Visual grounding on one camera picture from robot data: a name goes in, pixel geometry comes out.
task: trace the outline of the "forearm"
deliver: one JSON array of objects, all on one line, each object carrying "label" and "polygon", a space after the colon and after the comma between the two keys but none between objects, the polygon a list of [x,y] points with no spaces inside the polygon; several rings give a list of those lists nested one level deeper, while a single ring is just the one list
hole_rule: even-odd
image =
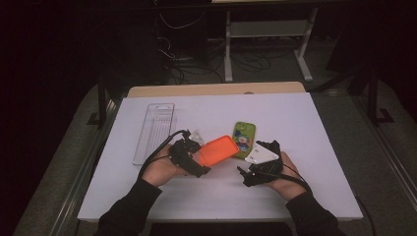
[{"label": "forearm", "polygon": [[310,193],[292,199],[286,205],[299,236],[345,235],[338,229],[337,219],[324,209]]},{"label": "forearm", "polygon": [[150,208],[161,192],[138,179],[131,191],[100,218],[95,235],[138,235],[144,230]]}]

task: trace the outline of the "white tabletop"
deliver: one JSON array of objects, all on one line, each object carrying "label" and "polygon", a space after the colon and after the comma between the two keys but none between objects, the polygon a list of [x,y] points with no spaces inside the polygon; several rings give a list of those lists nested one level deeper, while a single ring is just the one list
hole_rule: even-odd
[{"label": "white tabletop", "polygon": [[[176,130],[199,130],[208,142],[231,135],[237,121],[257,126],[256,140],[277,140],[338,219],[362,218],[311,96],[306,93],[233,94],[125,98],[96,167],[78,218],[97,220],[135,183],[132,164],[146,110],[175,103]],[[201,178],[176,177],[161,189],[150,220],[283,220],[285,201],[264,186],[247,188],[236,169],[249,163],[229,158]]]}]

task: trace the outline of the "dark background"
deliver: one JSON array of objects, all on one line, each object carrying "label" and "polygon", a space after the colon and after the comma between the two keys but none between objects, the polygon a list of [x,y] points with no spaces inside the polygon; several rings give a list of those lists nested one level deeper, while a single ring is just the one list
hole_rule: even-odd
[{"label": "dark background", "polygon": [[[129,7],[135,1],[116,2]],[[81,12],[79,6],[68,1],[1,3],[1,235],[13,233],[78,105],[99,77],[113,99],[131,86],[163,85],[166,79],[155,35],[175,35],[156,32],[152,14],[100,16]],[[328,64],[331,70],[343,72],[371,60],[372,52],[381,79],[417,120],[415,11],[399,2],[377,6],[321,8],[313,35],[340,35]],[[305,14],[284,12],[284,18]],[[275,17],[276,11],[263,16],[268,14]],[[245,12],[233,16],[247,17]],[[204,48],[205,38],[223,33],[224,13],[210,12],[184,38]]]}]

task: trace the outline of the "orange phone case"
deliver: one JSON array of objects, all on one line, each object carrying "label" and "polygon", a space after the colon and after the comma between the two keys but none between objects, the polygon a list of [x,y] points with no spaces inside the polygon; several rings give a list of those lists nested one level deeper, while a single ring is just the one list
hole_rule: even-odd
[{"label": "orange phone case", "polygon": [[239,148],[229,136],[222,136],[208,142],[200,149],[201,166],[213,166],[220,161],[231,157],[239,151]]}]

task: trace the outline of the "green phone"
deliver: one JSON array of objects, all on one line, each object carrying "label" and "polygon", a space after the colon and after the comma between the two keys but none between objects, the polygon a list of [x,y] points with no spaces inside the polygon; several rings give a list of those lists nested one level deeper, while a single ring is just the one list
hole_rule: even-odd
[{"label": "green phone", "polygon": [[252,150],[256,126],[247,122],[236,122],[232,139],[239,148],[234,157],[244,159]]}]

